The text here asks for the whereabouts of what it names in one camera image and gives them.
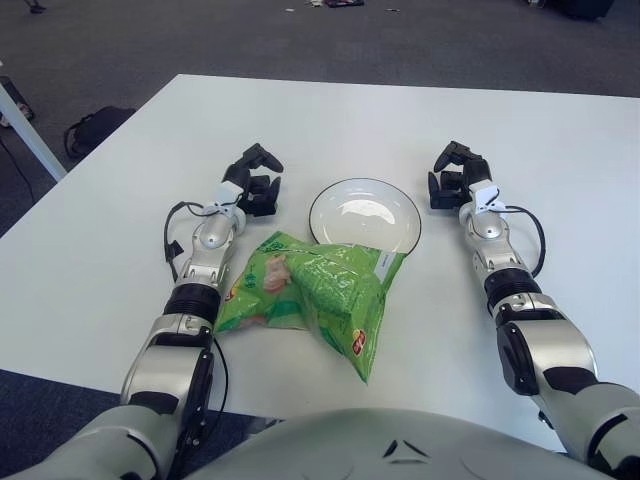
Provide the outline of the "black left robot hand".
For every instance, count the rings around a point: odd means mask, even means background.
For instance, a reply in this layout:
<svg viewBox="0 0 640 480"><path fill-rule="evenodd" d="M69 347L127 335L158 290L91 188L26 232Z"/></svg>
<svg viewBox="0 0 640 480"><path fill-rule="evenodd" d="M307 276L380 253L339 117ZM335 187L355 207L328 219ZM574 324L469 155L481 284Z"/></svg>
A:
<svg viewBox="0 0 640 480"><path fill-rule="evenodd" d="M284 171L284 166L272 153L255 143L227 168L223 176L223 184L234 188L229 202L254 217L276 213L281 185L280 177L272 179L269 175L251 173L260 167L279 174Z"/></svg>

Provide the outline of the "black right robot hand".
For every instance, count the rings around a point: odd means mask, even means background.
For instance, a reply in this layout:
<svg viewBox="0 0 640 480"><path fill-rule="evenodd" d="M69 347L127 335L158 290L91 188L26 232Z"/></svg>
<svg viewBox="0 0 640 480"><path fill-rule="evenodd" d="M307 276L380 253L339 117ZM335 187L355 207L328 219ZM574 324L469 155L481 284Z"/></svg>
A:
<svg viewBox="0 0 640 480"><path fill-rule="evenodd" d="M459 208L471 201L470 186L485 180L492 180L488 162L467 146L450 141L428 173L430 207Z"/></svg>

